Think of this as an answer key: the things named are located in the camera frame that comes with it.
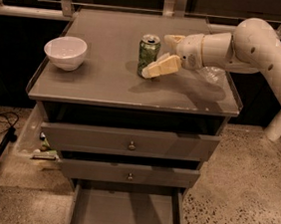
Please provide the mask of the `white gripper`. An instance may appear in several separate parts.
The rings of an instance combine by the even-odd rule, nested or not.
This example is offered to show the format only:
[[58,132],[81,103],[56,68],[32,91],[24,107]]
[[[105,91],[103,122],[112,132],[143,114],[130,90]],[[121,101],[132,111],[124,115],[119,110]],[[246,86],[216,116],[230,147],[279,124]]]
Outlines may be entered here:
[[141,70],[141,76],[145,79],[156,78],[160,75],[173,74],[181,67],[189,70],[202,68],[201,44],[204,35],[195,34],[186,37],[182,35],[165,35],[165,44],[169,46],[176,55],[166,53],[157,60],[148,64]]

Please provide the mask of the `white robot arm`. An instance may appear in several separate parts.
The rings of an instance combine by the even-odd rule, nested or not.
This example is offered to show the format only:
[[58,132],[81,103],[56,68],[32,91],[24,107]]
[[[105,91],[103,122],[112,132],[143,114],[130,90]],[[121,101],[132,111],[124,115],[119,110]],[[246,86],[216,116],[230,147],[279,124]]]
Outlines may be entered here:
[[[281,106],[281,42],[269,23],[259,18],[246,19],[230,33],[166,35],[166,53],[145,65],[140,75],[152,79],[181,69],[191,71],[218,67],[238,74],[261,73]],[[272,141],[281,135],[281,110],[268,124],[265,135]]]

